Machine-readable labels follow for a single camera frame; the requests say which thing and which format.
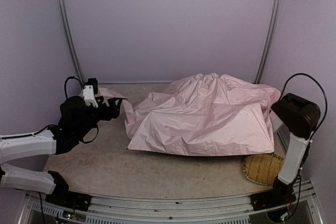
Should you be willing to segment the pink and black folding umbrella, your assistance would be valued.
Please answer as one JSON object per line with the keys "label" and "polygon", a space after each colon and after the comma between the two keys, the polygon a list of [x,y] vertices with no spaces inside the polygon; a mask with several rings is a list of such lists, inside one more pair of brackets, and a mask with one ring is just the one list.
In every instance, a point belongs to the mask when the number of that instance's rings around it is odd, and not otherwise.
{"label": "pink and black folding umbrella", "polygon": [[128,149],[184,156],[271,153],[269,112],[279,98],[271,86],[215,73],[172,82],[137,105],[122,97]]}

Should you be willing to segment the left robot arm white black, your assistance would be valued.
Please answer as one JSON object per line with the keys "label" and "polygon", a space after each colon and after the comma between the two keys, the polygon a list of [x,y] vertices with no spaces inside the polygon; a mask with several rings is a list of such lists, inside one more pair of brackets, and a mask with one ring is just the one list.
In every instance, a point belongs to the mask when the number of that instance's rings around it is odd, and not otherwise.
{"label": "left robot arm white black", "polygon": [[58,124],[50,124],[35,133],[1,136],[1,188],[13,188],[61,196],[68,192],[65,179],[54,171],[37,172],[10,165],[9,162],[39,155],[70,152],[85,136],[98,128],[100,121],[120,115],[123,98],[95,97],[85,102],[81,96],[69,97],[60,105]]}

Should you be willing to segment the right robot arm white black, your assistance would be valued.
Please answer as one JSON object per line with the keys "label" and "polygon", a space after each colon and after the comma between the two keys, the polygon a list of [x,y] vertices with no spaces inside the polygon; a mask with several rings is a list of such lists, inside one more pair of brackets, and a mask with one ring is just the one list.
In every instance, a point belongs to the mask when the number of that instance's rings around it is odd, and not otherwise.
{"label": "right robot arm white black", "polygon": [[282,168],[274,180],[272,193],[278,197],[292,194],[292,187],[299,176],[310,138],[317,129],[321,116],[314,102],[288,93],[271,106],[272,112],[289,130],[289,145]]}

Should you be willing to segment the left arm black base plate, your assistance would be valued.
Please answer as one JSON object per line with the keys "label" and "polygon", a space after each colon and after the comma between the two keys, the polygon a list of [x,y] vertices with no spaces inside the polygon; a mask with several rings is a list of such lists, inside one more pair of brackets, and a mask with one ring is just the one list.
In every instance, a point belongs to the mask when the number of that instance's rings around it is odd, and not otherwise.
{"label": "left arm black base plate", "polygon": [[45,201],[57,206],[87,212],[91,204],[92,196],[88,194],[68,191],[64,194],[46,195]]}

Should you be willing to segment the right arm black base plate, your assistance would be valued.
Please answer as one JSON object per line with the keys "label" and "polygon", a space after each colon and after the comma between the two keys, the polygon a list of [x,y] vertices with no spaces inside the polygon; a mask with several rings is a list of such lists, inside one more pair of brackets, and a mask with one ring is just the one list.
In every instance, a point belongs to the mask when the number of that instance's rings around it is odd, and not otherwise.
{"label": "right arm black base plate", "polygon": [[278,207],[295,201],[296,196],[294,193],[289,193],[289,195],[286,196],[279,196],[272,191],[265,191],[250,196],[250,202],[254,211]]}

